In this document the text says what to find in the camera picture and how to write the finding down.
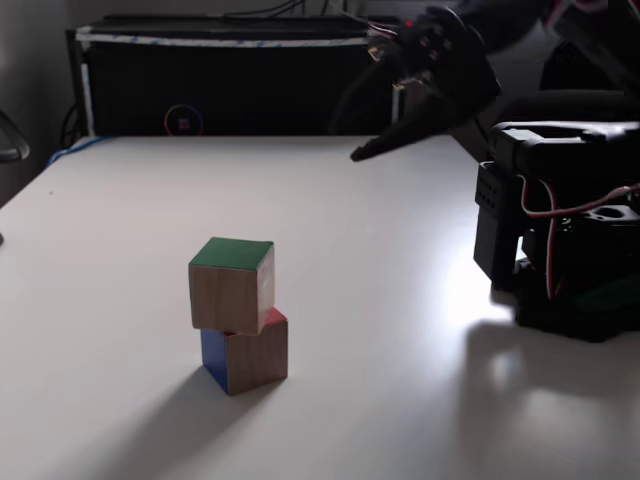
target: table surface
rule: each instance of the table surface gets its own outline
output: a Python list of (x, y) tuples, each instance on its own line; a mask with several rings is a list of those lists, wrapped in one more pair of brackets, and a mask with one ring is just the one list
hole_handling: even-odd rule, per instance
[[(0, 478), (631, 479), (640, 338), (515, 328), (473, 262), (448, 137), (117, 139), (0, 211)], [(290, 377), (200, 366), (187, 264), (273, 240)]]

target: stacked blocks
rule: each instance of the stacked blocks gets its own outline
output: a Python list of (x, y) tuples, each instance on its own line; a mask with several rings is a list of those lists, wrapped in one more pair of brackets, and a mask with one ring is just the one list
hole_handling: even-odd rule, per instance
[(287, 377), (288, 322), (274, 308), (274, 246), (212, 238), (189, 264), (204, 366), (235, 395)]

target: blue tape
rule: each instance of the blue tape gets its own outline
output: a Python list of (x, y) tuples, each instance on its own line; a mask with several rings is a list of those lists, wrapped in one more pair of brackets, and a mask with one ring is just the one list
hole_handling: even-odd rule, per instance
[(56, 152), (51, 156), (51, 158), (47, 162), (47, 168), (49, 168), (51, 165), (56, 163), (61, 157), (64, 157), (65, 155), (71, 155), (72, 153), (80, 152), (85, 148), (89, 148), (92, 145), (95, 145), (96, 143), (104, 142), (105, 140), (109, 140), (110, 138), (114, 138), (114, 137), (98, 137), (88, 141), (87, 143), (78, 145), (77, 147), (71, 147), (66, 150), (60, 150), (59, 152)]

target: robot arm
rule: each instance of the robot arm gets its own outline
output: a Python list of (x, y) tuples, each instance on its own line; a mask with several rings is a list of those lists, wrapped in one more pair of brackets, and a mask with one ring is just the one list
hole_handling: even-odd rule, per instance
[(368, 85), (427, 84), (432, 94), (381, 137), (356, 150), (366, 160), (442, 133), (474, 117), (500, 94), (486, 55), (520, 40), (540, 18), (546, 1), (471, 0), (454, 11), (431, 7), (413, 27), (372, 45), (379, 60), (345, 92), (332, 129), (354, 122), (347, 112), (368, 104)]
[(432, 94), (381, 137), (358, 148), (354, 161), (465, 123), (501, 92), (487, 54), (517, 43), (545, 17), (548, 26), (603, 67), (623, 90), (638, 95), (640, 57), (631, 46), (640, 43), (640, 15), (634, 2), (618, 0), (612, 10), (600, 0), (467, 0), (455, 11), (428, 8), (412, 28), (387, 32), (390, 39), (373, 45), (379, 61), (345, 92), (332, 130), (357, 121), (353, 112), (361, 113), (376, 94), (371, 85), (411, 81), (426, 84)]

